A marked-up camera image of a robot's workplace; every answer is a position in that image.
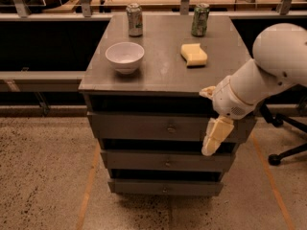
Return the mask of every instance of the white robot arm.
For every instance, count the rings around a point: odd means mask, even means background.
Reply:
[[[200,92],[212,100],[220,114],[208,125],[204,155],[213,154],[233,129],[233,120],[244,118],[261,101],[297,84],[307,86],[305,29],[287,23],[268,27],[257,36],[252,52],[254,58],[233,75]]]

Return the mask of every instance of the aluminum can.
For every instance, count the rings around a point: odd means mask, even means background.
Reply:
[[[126,12],[129,23],[129,35],[140,36],[143,34],[142,8],[137,3],[127,5]]]
[[[204,36],[207,31],[207,20],[210,8],[208,4],[197,4],[194,8],[194,17],[192,23],[192,35]]]

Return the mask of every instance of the gray tabletop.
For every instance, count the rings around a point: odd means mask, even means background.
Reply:
[[[209,15],[205,37],[191,35],[192,19],[192,15],[144,14],[143,35],[130,37],[127,16],[114,15],[79,90],[198,95],[201,89],[216,85],[250,59],[248,49],[228,16]],[[138,43],[145,49],[141,67],[126,76],[115,72],[105,56],[109,46],[123,41]],[[208,54],[205,67],[186,67],[180,54],[181,45],[186,43],[201,44]]]

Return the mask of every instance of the yellow sponge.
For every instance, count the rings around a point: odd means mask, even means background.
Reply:
[[[204,66],[208,59],[200,43],[182,44],[181,55],[186,59],[187,67]]]

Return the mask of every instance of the gray metal cabinet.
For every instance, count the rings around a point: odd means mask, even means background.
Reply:
[[[114,15],[86,70],[79,91],[113,193],[217,196],[254,127],[252,115],[236,121],[214,155],[201,154],[208,121],[218,114],[199,91],[234,73],[250,55],[228,16],[211,16],[206,37],[191,35],[192,19],[143,14],[143,35],[129,37],[127,18]],[[120,41],[145,49],[141,67],[128,76],[114,72],[105,56]],[[182,43],[199,43],[206,66],[188,69]]]

